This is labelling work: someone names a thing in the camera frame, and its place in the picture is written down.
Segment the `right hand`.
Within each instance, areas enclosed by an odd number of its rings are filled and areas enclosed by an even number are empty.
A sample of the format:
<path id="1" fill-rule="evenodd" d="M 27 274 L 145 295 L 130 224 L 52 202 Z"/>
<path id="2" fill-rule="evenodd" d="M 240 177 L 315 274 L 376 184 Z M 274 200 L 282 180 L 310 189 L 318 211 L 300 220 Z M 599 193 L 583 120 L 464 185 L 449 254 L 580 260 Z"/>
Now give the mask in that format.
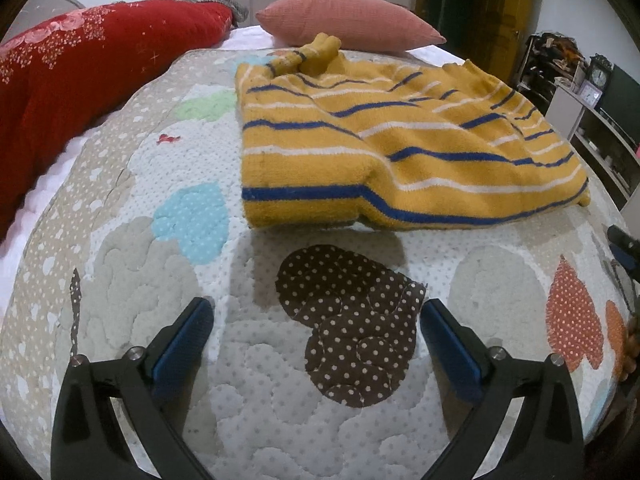
<path id="1" fill-rule="evenodd" d="M 626 382 L 628 377 L 637 369 L 639 353 L 639 319 L 634 315 L 630 318 L 627 326 L 620 382 Z"/>

